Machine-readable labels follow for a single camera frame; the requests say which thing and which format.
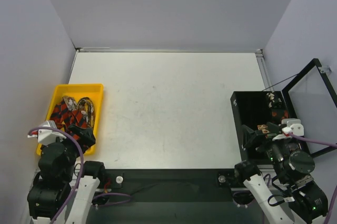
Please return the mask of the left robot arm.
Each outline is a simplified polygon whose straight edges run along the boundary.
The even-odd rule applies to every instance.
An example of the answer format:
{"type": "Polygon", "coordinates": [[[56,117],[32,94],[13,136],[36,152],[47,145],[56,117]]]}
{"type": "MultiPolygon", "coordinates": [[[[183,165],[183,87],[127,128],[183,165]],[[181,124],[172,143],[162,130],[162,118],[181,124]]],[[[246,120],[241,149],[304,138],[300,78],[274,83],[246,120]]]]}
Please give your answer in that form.
{"type": "Polygon", "coordinates": [[[96,189],[106,183],[104,163],[84,161],[96,143],[93,129],[70,125],[63,131],[46,121],[28,137],[43,146],[27,196],[32,222],[86,223],[96,189]]]}

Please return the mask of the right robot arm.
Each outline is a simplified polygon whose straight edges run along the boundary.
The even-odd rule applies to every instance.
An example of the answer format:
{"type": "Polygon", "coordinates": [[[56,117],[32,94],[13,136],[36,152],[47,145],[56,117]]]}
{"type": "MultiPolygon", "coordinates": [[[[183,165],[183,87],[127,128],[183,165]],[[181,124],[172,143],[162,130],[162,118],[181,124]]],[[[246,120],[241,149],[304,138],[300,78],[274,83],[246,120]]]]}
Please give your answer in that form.
{"type": "Polygon", "coordinates": [[[275,176],[265,183],[262,171],[250,160],[234,167],[233,180],[246,187],[270,223],[327,223],[328,199],[315,183],[311,173],[315,163],[300,146],[304,126],[298,119],[285,119],[281,124],[259,125],[253,130],[242,126],[245,149],[254,148],[271,161],[275,176]]]}

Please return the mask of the orange navy striped tie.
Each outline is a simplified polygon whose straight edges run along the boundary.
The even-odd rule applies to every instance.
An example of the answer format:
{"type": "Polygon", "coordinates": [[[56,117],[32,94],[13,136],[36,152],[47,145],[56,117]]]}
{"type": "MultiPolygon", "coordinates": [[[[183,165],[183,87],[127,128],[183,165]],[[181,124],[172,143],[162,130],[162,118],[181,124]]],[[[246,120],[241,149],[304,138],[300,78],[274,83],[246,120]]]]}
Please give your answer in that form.
{"type": "Polygon", "coordinates": [[[65,101],[61,101],[55,105],[50,120],[55,122],[59,130],[70,134],[75,140],[78,140],[79,136],[68,129],[70,125],[73,124],[80,128],[88,128],[82,112],[78,109],[68,108],[65,101]]]}

